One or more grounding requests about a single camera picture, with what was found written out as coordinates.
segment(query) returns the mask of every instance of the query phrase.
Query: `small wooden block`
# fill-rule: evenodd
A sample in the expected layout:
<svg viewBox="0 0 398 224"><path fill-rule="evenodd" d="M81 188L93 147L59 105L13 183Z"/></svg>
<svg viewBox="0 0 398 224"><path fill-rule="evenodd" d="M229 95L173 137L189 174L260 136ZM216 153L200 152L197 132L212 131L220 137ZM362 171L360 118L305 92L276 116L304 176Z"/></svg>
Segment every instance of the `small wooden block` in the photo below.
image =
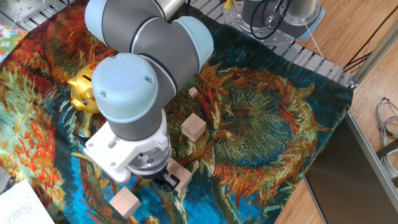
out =
<svg viewBox="0 0 398 224"><path fill-rule="evenodd" d="M169 164L167 164L167 171L169 175L174 175L180 179L180 183L175 188L178 193L183 192L192 180L192 173L172 158L170 158Z"/></svg>
<svg viewBox="0 0 398 224"><path fill-rule="evenodd" d="M127 187L123 187L109 202L125 219L128 219L138 207L141 202L138 198L130 192Z"/></svg>
<svg viewBox="0 0 398 224"><path fill-rule="evenodd" d="M191 95L192 97L197 96L198 95L198 90L195 87L191 88L189 90L189 95Z"/></svg>
<svg viewBox="0 0 398 224"><path fill-rule="evenodd" d="M182 133L192 141L196 141L206 131L206 122L200 119L196 114L191 114L191 116L182 123L181 130Z"/></svg>

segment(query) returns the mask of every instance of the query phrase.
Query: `wooden floor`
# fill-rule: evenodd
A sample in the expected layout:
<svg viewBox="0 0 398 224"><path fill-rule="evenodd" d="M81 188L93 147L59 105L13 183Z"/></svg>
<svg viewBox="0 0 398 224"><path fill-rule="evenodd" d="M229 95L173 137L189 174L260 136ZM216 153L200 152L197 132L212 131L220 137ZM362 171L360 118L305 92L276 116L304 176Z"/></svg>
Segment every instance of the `wooden floor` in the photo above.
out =
<svg viewBox="0 0 398 224"><path fill-rule="evenodd" d="M314 38L325 58L340 67L345 66L398 4L398 1L393 0L320 0L320 2L326 9L326 15L315 31ZM372 51L396 20L398 20L398 12L385 23L385 26L359 56ZM317 52L311 40L300 44ZM398 44L360 84L354 94L351 107L354 117L375 151L382 146L376 119L376 106L383 97L398 105L397 90ZM398 115L398 113L386 106L383 119L393 115ZM392 158L392 162L395 162L398 168L396 161L398 161L398 155ZM322 223L304 182L297 187L276 223Z"/></svg>

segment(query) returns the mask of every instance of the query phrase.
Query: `cable bundle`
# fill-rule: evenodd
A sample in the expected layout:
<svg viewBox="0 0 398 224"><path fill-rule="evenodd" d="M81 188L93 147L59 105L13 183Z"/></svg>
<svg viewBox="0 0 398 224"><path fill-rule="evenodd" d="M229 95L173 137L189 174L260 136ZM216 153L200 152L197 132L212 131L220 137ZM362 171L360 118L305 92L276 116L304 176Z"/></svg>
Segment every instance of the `cable bundle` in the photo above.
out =
<svg viewBox="0 0 398 224"><path fill-rule="evenodd" d="M381 132L381 139L382 139L382 142L383 142L383 146L387 145L387 142L386 142L387 133L390 136L398 138L397 134L392 133L388 129L388 124L393 122L393 121L398 121L398 116L392 116L392 117L388 118L385 122L383 122L383 120L382 120L382 117L381 117L382 106L383 106L383 104L386 104L386 103L390 104L391 106L393 106L398 111L397 106L395 104L391 103L388 99L385 99L385 98L377 105L377 121L379 123L379 128L380 128L380 132ZM392 153L395 153L395 152L398 152L398 149L395 149L395 150L387 153L385 156L383 156L381 158L381 164L384 167L384 169L386 170L386 172L387 172L387 174L388 174L388 176L390 178L398 177L398 170L395 169L395 167L391 164L391 161L389 159L389 156Z"/></svg>

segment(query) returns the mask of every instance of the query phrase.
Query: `light blue joint cap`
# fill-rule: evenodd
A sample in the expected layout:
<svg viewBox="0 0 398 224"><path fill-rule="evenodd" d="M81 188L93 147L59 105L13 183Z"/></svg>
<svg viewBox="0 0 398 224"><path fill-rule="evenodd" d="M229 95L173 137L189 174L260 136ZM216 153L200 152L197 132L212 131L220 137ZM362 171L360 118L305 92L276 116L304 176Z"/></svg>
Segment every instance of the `light blue joint cap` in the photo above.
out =
<svg viewBox="0 0 398 224"><path fill-rule="evenodd" d="M99 63L92 84L101 113L119 124L143 117L154 105L159 89L150 63L130 53L120 53Z"/></svg>
<svg viewBox="0 0 398 224"><path fill-rule="evenodd" d="M192 39L192 42L197 50L199 58L199 70L211 57L214 51L214 42L207 27L198 19L192 16L182 16L173 23L179 23L187 31Z"/></svg>
<svg viewBox="0 0 398 224"><path fill-rule="evenodd" d="M104 39L104 34L102 33L102 16L107 2L108 0L90 0L85 11L85 22L88 31L105 45L107 44Z"/></svg>

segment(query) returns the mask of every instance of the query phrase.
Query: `white paper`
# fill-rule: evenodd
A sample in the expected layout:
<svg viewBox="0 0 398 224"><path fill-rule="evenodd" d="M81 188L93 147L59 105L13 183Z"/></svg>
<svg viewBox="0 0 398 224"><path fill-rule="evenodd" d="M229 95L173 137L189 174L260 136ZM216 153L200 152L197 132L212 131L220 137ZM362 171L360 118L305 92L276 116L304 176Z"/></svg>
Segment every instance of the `white paper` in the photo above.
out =
<svg viewBox="0 0 398 224"><path fill-rule="evenodd" d="M0 224L54 224L27 180L0 195Z"/></svg>

